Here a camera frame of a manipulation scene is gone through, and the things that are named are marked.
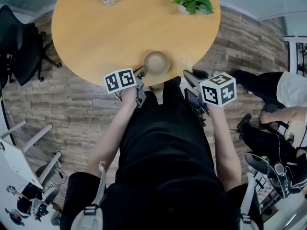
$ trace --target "white cube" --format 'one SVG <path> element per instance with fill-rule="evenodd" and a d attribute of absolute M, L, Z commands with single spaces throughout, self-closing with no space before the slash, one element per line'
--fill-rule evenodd
<path fill-rule="evenodd" d="M 200 86 L 205 103 L 222 107 L 236 99 L 236 79 L 225 72 L 206 79 Z"/>

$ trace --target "shoulder strap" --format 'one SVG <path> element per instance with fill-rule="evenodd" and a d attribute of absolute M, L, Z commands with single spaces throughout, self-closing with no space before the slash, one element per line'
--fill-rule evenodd
<path fill-rule="evenodd" d="M 240 220 L 240 229 L 241 230 L 257 230 L 257 225 L 250 219 L 248 215 L 251 202 L 254 196 L 255 190 L 255 178 L 252 173 L 248 172 L 248 188 L 245 192 L 242 204 L 241 204 L 241 220 Z"/>
<path fill-rule="evenodd" d="M 106 172 L 101 162 L 99 163 L 99 171 L 101 178 L 96 198 L 90 206 L 87 206 L 77 215 L 72 223 L 71 230 L 102 230 L 103 228 L 103 214 L 99 206 L 104 200 Z"/>

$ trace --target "round wooden table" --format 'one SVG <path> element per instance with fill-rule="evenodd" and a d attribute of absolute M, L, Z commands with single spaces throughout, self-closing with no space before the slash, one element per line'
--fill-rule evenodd
<path fill-rule="evenodd" d="M 58 0 L 52 38 L 64 64 L 81 78 L 103 85 L 103 76 L 118 69 L 137 69 L 151 51 L 171 59 L 161 76 L 147 75 L 146 86 L 192 69 L 211 47 L 220 24 L 219 0 L 214 14 L 184 15 L 172 0 Z"/>

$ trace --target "wooden floor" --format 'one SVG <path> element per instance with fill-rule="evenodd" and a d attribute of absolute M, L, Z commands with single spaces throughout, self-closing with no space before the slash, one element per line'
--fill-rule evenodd
<path fill-rule="evenodd" d="M 49 37 L 51 18 L 52 14 L 48 14 L 36 23 L 39 30 L 46 31 Z M 54 48 L 47 54 L 55 61 L 60 61 Z M 264 73 L 287 70 L 287 62 L 288 55 L 279 19 L 256 22 L 222 8 L 217 38 L 195 68 L 224 71 L 243 69 Z M 56 69 L 44 61 L 42 71 L 44 82 L 35 76 L 24 86 L 15 82 L 4 88 L 5 111 L 11 126 L 27 120 L 19 132 L 14 132 L 14 139 L 19 145 L 24 144 L 45 125 L 52 124 L 52 130 L 33 148 L 36 154 L 30 152 L 26 156 L 35 170 L 46 163 L 40 155 L 50 160 L 53 152 L 60 151 L 62 170 L 70 176 L 74 172 L 84 171 L 92 147 L 117 113 L 120 103 L 113 95 L 107 95 L 104 87 L 81 79 L 65 66 Z M 251 113 L 253 123 L 257 123 L 262 106 L 261 99 L 239 87 L 237 100 L 226 108 L 243 172 L 247 169 L 243 155 L 248 148 L 238 140 L 238 134 L 233 129 L 247 113 Z M 206 124 L 205 133 L 214 156 L 213 127 L 209 118 Z M 108 171 L 108 184 L 114 182 L 117 166 L 118 156 Z M 54 176 L 53 181 L 59 183 L 60 177 Z M 67 181 L 61 186 L 62 193 L 56 199 L 60 206 L 63 205 Z"/>

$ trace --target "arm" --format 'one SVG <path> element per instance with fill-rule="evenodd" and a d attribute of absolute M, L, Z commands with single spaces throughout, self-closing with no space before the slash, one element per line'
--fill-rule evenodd
<path fill-rule="evenodd" d="M 136 88 L 128 88 L 122 92 L 122 107 L 115 115 L 107 131 L 96 142 L 85 172 L 101 177 L 98 165 L 103 163 L 105 171 L 115 158 L 126 127 L 136 107 Z"/>
<path fill-rule="evenodd" d="M 241 185 L 241 164 L 232 142 L 224 108 L 208 104 L 215 136 L 217 177 L 229 191 Z"/>
<path fill-rule="evenodd" d="M 307 107 L 295 106 L 278 110 L 274 113 L 262 112 L 260 120 L 263 124 L 275 121 L 305 121 Z"/>

